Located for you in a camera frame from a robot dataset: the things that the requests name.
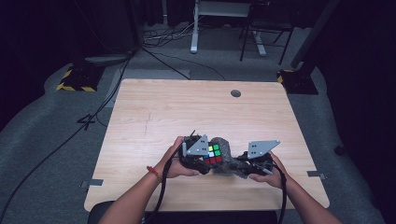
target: person's left hand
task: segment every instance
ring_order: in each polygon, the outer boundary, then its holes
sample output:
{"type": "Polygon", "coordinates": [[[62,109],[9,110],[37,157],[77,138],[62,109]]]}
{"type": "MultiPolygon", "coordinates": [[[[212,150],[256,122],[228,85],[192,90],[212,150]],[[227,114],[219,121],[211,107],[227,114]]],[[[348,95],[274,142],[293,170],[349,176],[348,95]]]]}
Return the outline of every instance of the person's left hand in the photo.
{"type": "MultiPolygon", "coordinates": [[[[163,167],[165,166],[166,162],[171,158],[172,154],[175,152],[175,150],[178,148],[178,146],[183,142],[184,137],[179,136],[176,140],[175,143],[169,147],[169,149],[165,152],[163,155],[163,158],[158,162],[158,164],[154,167],[154,169],[159,172],[163,173],[163,167]]],[[[187,176],[192,176],[192,175],[198,175],[199,172],[196,170],[192,169],[187,169],[184,167],[178,158],[173,158],[172,159],[172,165],[169,168],[168,175],[166,176],[167,178],[174,178],[180,175],[187,175],[187,176]]]]}

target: table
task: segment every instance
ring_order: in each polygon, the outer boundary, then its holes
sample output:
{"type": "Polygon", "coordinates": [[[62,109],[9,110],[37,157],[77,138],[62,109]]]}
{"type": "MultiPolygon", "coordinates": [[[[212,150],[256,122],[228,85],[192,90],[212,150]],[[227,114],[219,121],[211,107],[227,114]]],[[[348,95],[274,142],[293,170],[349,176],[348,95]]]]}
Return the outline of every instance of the table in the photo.
{"type": "MultiPolygon", "coordinates": [[[[280,140],[273,152],[323,206],[329,200],[294,117],[288,97],[276,82],[124,79],[92,176],[85,209],[116,200],[155,165],[178,135],[206,134],[230,142],[233,156],[249,141],[280,140]],[[232,90],[241,92],[231,96],[232,90]]],[[[147,210],[158,201],[158,187],[147,210]]],[[[168,179],[160,211],[274,210],[282,204],[280,189],[236,175],[209,173],[168,179]]],[[[293,208],[288,202],[287,208],[293,208]]]]}
{"type": "MultiPolygon", "coordinates": [[[[194,8],[194,28],[191,39],[191,53],[198,52],[198,22],[199,16],[226,16],[226,17],[247,17],[250,3],[233,3],[233,2],[210,2],[195,0],[194,8]]],[[[254,40],[257,43],[257,49],[260,56],[266,56],[264,45],[260,32],[253,32],[254,40]]]]}

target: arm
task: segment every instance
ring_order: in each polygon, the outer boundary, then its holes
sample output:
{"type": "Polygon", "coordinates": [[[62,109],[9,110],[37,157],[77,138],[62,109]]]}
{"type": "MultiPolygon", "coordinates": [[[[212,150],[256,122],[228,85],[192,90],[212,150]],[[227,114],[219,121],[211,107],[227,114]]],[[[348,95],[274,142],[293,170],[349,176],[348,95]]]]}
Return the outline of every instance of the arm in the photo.
{"type": "MultiPolygon", "coordinates": [[[[160,176],[162,176],[166,161],[168,161],[182,141],[183,137],[178,137],[175,143],[169,147],[163,155],[163,158],[154,167],[160,176]]],[[[173,178],[179,175],[198,174],[198,171],[186,169],[180,164],[178,159],[173,159],[167,178],[173,178]]],[[[147,172],[136,184],[111,204],[99,223],[141,223],[149,198],[160,183],[161,181],[155,174],[147,172]]]]}
{"type": "MultiPolygon", "coordinates": [[[[304,223],[341,223],[337,217],[318,203],[303,189],[303,187],[287,174],[285,167],[276,155],[271,152],[271,156],[286,176],[288,197],[304,223]]],[[[281,189],[280,174],[277,169],[274,169],[273,175],[250,175],[249,178],[257,182],[267,182],[269,185],[281,189]]]]}

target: red bracelet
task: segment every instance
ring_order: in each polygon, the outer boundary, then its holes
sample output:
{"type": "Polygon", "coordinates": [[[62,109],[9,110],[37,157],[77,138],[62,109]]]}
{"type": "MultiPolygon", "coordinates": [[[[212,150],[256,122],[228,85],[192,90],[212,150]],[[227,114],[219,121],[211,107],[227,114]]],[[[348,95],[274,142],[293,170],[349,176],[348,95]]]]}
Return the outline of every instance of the red bracelet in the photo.
{"type": "Polygon", "coordinates": [[[150,173],[155,174],[157,176],[157,179],[160,180],[161,182],[163,182],[163,180],[160,177],[160,174],[158,174],[158,172],[156,170],[154,170],[154,168],[152,168],[152,166],[147,166],[147,168],[150,173]]]}

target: hand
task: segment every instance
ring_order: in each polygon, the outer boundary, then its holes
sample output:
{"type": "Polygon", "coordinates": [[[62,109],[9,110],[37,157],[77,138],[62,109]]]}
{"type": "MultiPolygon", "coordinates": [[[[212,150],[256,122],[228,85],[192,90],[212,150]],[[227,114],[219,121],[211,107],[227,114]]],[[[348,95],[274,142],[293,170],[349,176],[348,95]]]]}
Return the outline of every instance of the hand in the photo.
{"type": "MultiPolygon", "coordinates": [[[[275,161],[275,163],[277,164],[277,166],[280,168],[280,170],[283,172],[283,174],[285,174],[286,179],[289,179],[290,176],[288,175],[288,173],[286,172],[285,166],[283,166],[282,162],[279,160],[279,158],[270,151],[270,154],[273,158],[273,160],[275,161]]],[[[282,184],[281,184],[281,180],[280,180],[280,173],[276,168],[273,168],[273,175],[256,175],[256,174],[251,174],[248,177],[250,179],[253,179],[257,182],[266,182],[269,185],[271,185],[272,187],[275,188],[279,188],[282,189],[282,184]]]]}
{"type": "MultiPolygon", "coordinates": [[[[175,143],[169,147],[169,149],[165,152],[163,155],[163,158],[158,162],[158,164],[155,166],[155,170],[159,173],[163,172],[163,167],[165,166],[166,162],[171,158],[172,154],[177,150],[178,146],[180,146],[181,143],[183,143],[184,137],[179,136],[176,140],[175,143]]],[[[199,172],[196,170],[192,169],[187,169],[184,167],[178,158],[173,158],[172,159],[172,164],[171,167],[169,168],[168,175],[166,178],[174,178],[178,177],[180,175],[186,175],[186,176],[192,176],[192,175],[198,175],[199,172]]]]}

